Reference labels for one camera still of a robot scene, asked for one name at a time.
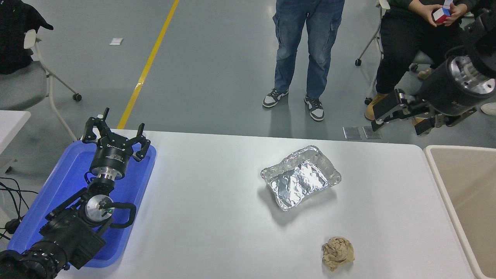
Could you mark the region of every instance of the crumpled brown paper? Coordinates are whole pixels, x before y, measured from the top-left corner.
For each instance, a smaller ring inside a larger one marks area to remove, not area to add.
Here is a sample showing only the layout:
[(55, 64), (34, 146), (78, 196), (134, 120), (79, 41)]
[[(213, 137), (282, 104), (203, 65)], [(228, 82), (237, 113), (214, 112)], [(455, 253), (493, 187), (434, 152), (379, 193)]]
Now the crumpled brown paper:
[(331, 271), (335, 271), (340, 265), (351, 263), (355, 260), (355, 251), (351, 242), (340, 236), (329, 239), (327, 243), (322, 245), (324, 256), (322, 261)]

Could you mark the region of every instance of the yellow floor line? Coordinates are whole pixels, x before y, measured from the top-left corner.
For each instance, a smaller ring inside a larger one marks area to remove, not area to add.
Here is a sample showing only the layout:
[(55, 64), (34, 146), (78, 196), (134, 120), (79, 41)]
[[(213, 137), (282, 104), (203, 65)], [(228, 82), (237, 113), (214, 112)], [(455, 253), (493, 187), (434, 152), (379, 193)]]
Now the yellow floor line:
[(131, 99), (127, 103), (127, 106), (124, 110), (124, 113), (121, 117), (121, 120), (119, 121), (119, 124), (117, 125), (117, 129), (124, 129), (124, 126), (129, 118), (129, 115), (131, 114), (131, 110), (134, 107), (134, 104), (136, 103), (136, 99), (138, 98), (139, 92), (141, 91), (141, 88), (143, 87), (145, 83), (146, 76), (148, 75), (148, 72), (150, 71), (150, 68), (153, 64), (153, 60), (155, 59), (155, 55), (157, 55), (157, 51), (160, 48), (160, 44), (162, 43), (162, 40), (164, 39), (165, 32), (167, 31), (167, 28), (169, 27), (169, 23), (171, 23), (172, 16), (174, 15), (174, 12), (176, 11), (176, 7), (178, 6), (179, 0), (175, 0), (174, 3), (172, 4), (172, 8), (169, 11), (169, 15), (167, 16), (167, 19), (164, 22), (164, 26), (162, 26), (162, 30), (160, 31), (160, 34), (158, 35), (157, 41), (155, 42), (155, 46), (153, 46), (152, 52), (150, 53), (150, 56), (148, 57), (148, 61), (146, 62), (145, 68), (143, 69), (143, 72), (141, 73), (141, 76), (139, 77), (138, 84), (136, 84), (136, 87), (134, 88), (134, 91), (131, 95)]

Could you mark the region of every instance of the gray floor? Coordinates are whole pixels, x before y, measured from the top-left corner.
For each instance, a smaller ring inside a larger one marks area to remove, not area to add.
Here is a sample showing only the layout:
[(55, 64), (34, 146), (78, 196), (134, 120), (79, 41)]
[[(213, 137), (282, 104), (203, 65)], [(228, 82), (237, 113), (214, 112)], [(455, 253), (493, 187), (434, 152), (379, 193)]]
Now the gray floor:
[[(76, 103), (70, 91), (55, 86), (56, 105), (74, 132), (81, 135), (88, 117), (107, 106), (107, 123), (117, 127), (173, 0), (24, 2), (55, 27), (40, 31), (47, 64), (83, 96)], [(321, 123), (308, 116), (303, 103), (305, 34), (289, 98), (272, 109), (261, 105), (273, 87), (274, 12), (275, 0), (181, 0), (125, 128), (144, 122), (153, 131), (346, 140), (343, 126), (368, 126), (363, 100), (378, 66), (376, 50), (366, 52), (361, 67), (354, 61), (378, 24), (374, 1), (346, 1), (321, 97), (326, 113)], [(123, 44), (109, 46), (114, 37), (124, 38)], [(398, 87), (415, 92), (420, 85), (414, 73), (406, 73)], [(71, 140), (48, 100), (29, 111), (31, 118), (2, 156), (18, 159), (7, 177), (39, 190)], [(411, 122), (400, 121), (381, 130), (382, 140), (362, 141), (494, 147), (495, 124), (496, 117), (478, 112), (453, 128), (419, 137)], [(25, 196), (29, 203), (34, 199)], [(11, 216), (8, 200), (0, 206)]]

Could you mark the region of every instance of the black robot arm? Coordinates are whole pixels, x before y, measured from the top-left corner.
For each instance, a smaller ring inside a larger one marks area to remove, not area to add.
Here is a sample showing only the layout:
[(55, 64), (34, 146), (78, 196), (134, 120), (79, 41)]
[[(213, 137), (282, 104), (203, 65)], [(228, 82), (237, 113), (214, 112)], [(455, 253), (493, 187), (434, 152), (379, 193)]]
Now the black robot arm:
[(491, 98), (496, 78), (496, 3), (463, 33), (467, 56), (449, 57), (423, 82), (413, 96), (395, 89), (373, 107), (372, 130), (385, 124), (416, 117), (415, 131), (452, 127), (474, 114), (476, 105)]
[[(59, 271), (77, 269), (90, 261), (106, 244), (102, 238), (108, 228), (126, 228), (134, 222), (136, 206), (132, 203), (114, 202), (110, 192), (115, 180), (125, 176), (130, 157), (141, 161), (150, 146), (143, 135), (144, 124), (139, 126), (136, 137), (127, 139), (113, 133), (105, 123), (109, 108), (102, 118), (90, 117), (86, 123), (84, 143), (96, 143), (97, 150), (88, 172), (95, 175), (84, 187), (53, 209), (41, 229), (43, 238), (28, 250), (0, 252), (0, 279), (53, 279)], [(97, 127), (100, 138), (93, 133)], [(132, 146), (141, 144), (133, 151)], [(115, 209), (128, 209), (125, 223), (113, 223)]]

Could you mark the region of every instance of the aluminum foil tray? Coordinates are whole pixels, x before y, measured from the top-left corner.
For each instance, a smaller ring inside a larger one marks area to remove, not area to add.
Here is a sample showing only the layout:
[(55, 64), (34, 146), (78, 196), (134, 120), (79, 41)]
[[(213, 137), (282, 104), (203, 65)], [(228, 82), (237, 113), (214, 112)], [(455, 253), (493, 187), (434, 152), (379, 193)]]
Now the aluminum foil tray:
[(289, 154), (279, 164), (260, 173), (283, 211), (297, 206), (306, 196), (341, 182), (341, 174), (314, 145)]

